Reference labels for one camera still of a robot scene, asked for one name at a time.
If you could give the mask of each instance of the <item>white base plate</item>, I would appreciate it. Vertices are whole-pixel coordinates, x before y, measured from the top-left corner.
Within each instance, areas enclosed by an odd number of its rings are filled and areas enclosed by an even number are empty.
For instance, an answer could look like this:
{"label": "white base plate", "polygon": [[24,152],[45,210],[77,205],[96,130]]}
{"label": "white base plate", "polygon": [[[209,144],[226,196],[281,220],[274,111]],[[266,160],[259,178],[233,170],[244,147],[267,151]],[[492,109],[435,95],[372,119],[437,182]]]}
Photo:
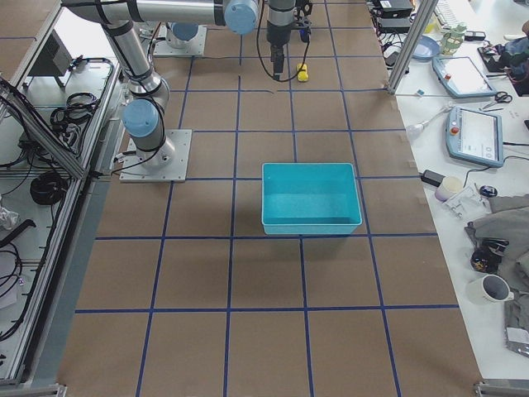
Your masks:
{"label": "white base plate", "polygon": [[[189,150],[191,149],[191,130],[165,130],[167,139],[170,139],[176,152],[174,157],[166,165],[160,168],[146,168],[145,165],[140,164],[129,170],[121,172],[119,179],[121,182],[168,182],[174,180],[176,182],[184,182],[185,176],[188,172]],[[128,151],[135,151],[136,145],[129,140]],[[139,162],[135,155],[125,158],[123,168],[129,165],[134,165]]]}
{"label": "white base plate", "polygon": [[[160,28],[160,33],[158,34],[158,37],[165,38],[166,31],[167,28],[165,26],[162,26]],[[197,35],[192,40],[190,40],[189,45],[186,45],[184,48],[173,48],[168,45],[166,41],[160,41],[156,43],[153,56],[174,58],[183,58],[190,56],[203,57],[204,48],[206,46],[206,31],[207,28],[205,26],[199,26]]]}

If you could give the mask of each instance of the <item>white table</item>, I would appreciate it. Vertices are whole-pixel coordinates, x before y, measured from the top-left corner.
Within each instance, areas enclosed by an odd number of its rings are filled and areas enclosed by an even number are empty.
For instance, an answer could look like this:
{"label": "white table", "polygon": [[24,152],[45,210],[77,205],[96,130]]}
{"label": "white table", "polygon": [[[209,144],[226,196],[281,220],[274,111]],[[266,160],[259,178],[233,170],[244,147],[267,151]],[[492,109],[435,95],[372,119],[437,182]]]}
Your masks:
{"label": "white table", "polygon": [[[487,35],[494,44],[503,42],[503,34],[517,34],[523,22],[529,20],[529,7],[512,0],[474,0],[472,3],[479,16],[485,15]],[[464,43],[457,56],[470,56],[479,67],[484,67],[477,53],[480,43]],[[518,97],[507,79],[491,79],[497,90],[507,91],[514,100],[503,111],[503,140],[529,143],[529,130],[523,120],[529,118],[529,97]],[[423,97],[415,93],[425,92]],[[397,90],[398,106],[405,125],[415,124],[436,114],[449,101],[469,108],[478,108],[488,101],[454,100],[437,81],[431,63],[415,60],[410,64],[410,74],[401,81]],[[451,159],[445,146],[446,117],[438,117],[424,132],[412,141],[412,151],[420,171],[433,170],[443,175],[454,175],[462,180],[468,170],[482,168],[479,165]],[[529,147],[505,146],[505,156],[520,155],[529,158]],[[499,195],[529,193],[529,161],[507,160],[497,170],[469,175],[469,185],[489,184],[498,189]],[[463,314],[472,348],[484,379],[529,380],[529,358],[511,352],[505,347],[503,306],[472,304],[465,293],[465,286],[483,275],[474,271],[469,263],[474,250],[466,236],[464,226],[471,219],[459,219],[446,209],[435,196],[435,189],[424,185],[431,214],[436,224],[450,277]]]}

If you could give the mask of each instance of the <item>scissors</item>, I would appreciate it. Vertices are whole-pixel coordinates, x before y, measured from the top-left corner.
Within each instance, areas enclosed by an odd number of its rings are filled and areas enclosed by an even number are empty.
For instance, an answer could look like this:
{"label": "scissors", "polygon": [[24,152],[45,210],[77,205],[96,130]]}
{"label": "scissors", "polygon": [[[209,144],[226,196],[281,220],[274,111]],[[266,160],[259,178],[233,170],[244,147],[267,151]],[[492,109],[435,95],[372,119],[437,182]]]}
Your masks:
{"label": "scissors", "polygon": [[505,91],[498,91],[496,95],[494,95],[494,100],[482,106],[481,108],[479,108],[479,110],[483,111],[485,109],[490,108],[491,106],[494,106],[497,103],[510,103],[510,102],[512,102],[512,95],[509,95]]}

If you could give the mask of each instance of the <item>blue bowl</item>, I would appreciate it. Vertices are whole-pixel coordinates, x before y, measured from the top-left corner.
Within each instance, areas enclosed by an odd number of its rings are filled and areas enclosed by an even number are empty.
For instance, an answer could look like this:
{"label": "blue bowl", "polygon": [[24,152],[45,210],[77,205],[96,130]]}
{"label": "blue bowl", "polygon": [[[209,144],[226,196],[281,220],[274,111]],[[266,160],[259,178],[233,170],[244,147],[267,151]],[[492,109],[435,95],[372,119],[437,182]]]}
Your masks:
{"label": "blue bowl", "polygon": [[421,36],[415,51],[413,51],[413,58],[416,60],[431,60],[434,56],[439,55],[441,48],[437,41],[428,36]]}
{"label": "blue bowl", "polygon": [[362,223],[348,163],[263,164],[262,194],[266,234],[351,234]]}

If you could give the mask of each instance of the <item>yellow toy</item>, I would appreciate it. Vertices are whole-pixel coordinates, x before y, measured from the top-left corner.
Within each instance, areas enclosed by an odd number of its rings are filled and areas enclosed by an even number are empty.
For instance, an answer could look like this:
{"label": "yellow toy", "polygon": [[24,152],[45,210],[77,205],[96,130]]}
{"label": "yellow toy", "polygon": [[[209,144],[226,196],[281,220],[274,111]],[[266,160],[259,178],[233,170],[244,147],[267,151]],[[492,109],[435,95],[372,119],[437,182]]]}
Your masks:
{"label": "yellow toy", "polygon": [[298,81],[301,81],[301,82],[308,81],[307,64],[298,64],[297,70],[299,71]]}

